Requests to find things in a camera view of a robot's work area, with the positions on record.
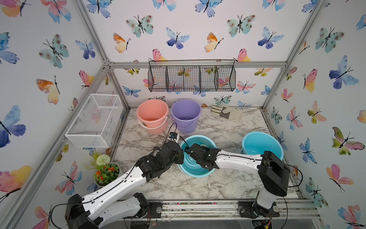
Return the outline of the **teal bucket with sticker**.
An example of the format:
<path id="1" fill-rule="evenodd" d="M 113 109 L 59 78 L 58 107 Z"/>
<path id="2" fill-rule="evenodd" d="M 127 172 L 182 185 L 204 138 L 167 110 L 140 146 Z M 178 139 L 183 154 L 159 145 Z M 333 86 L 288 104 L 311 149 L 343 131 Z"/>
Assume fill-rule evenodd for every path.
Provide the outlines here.
<path id="1" fill-rule="evenodd" d="M 186 138 L 185 141 L 180 144 L 181 149 L 185 150 L 185 148 L 187 147 L 186 142 L 189 146 L 192 146 L 193 144 L 198 144 L 207 148 L 216 148 L 216 144 L 210 138 L 203 135 L 193 135 Z M 215 171 L 215 169 L 208 170 L 202 168 L 186 152 L 184 152 L 184 162 L 183 164 L 179 165 L 179 168 L 185 174 L 195 178 L 206 177 Z"/>

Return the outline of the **purple plastic bucket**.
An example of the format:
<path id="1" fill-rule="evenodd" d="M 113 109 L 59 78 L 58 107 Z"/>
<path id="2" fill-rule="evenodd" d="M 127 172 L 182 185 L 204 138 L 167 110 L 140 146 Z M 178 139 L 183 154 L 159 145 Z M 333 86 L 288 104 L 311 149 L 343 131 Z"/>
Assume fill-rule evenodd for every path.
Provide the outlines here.
<path id="1" fill-rule="evenodd" d="M 192 133 L 196 130 L 201 115 L 201 106 L 190 99 L 179 100 L 171 107 L 172 122 L 176 123 L 181 133 Z"/>

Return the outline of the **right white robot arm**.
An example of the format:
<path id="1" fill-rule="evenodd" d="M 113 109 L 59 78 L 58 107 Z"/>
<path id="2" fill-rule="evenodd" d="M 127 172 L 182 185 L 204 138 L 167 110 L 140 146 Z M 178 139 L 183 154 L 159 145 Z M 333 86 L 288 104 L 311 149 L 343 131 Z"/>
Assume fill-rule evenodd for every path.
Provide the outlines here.
<path id="1" fill-rule="evenodd" d="M 264 188 L 259 191 L 255 202 L 263 209 L 271 209 L 278 197 L 287 196 L 289 166 L 271 151 L 245 156 L 193 144 L 190 147 L 186 146 L 184 152 L 206 170 L 233 169 L 258 175 Z"/>

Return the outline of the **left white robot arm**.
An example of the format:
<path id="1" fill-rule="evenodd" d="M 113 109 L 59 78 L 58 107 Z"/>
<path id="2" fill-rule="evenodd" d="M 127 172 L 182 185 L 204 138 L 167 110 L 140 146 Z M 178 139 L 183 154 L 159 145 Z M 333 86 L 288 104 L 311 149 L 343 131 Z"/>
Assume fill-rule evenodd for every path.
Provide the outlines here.
<path id="1" fill-rule="evenodd" d="M 134 166 L 112 183 L 84 197 L 69 198 L 65 220 L 69 229 L 99 229 L 122 218 L 142 218 L 151 212 L 142 193 L 124 201 L 120 198 L 150 180 L 160 177 L 173 164 L 183 164 L 184 151 L 178 143 L 168 141 L 141 157 Z"/>

